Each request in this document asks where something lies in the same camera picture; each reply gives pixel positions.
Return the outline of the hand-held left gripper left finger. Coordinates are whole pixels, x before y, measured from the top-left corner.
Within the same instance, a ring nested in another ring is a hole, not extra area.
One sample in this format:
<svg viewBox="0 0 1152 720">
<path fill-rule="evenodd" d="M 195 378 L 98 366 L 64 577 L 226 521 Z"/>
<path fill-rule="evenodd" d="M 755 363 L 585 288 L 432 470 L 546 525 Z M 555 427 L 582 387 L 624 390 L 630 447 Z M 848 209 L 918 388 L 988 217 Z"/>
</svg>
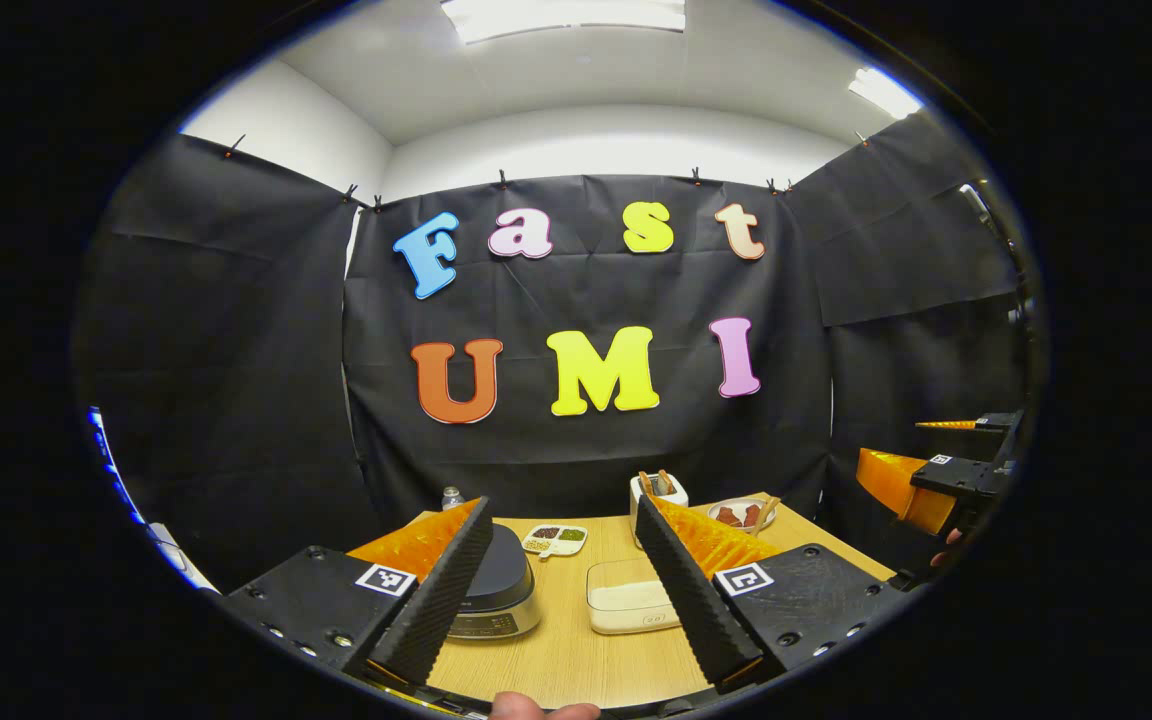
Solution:
<svg viewBox="0 0 1152 720">
<path fill-rule="evenodd" d="M 439 511 L 450 537 L 425 574 L 317 546 L 221 597 L 238 623 L 294 655 L 382 685 L 424 685 L 493 535 L 488 498 Z"/>
</svg>

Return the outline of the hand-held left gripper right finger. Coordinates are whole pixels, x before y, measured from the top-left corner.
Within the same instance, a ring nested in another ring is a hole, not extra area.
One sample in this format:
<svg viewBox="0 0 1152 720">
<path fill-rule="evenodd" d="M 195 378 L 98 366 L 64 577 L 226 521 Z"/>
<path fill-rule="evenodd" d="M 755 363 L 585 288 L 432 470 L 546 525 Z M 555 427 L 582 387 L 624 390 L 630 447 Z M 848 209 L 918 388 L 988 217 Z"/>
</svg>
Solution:
<svg viewBox="0 0 1152 720">
<path fill-rule="evenodd" d="M 909 602 L 823 544 L 776 550 L 657 497 L 637 501 L 635 532 L 718 694 L 804 674 Z"/>
</svg>

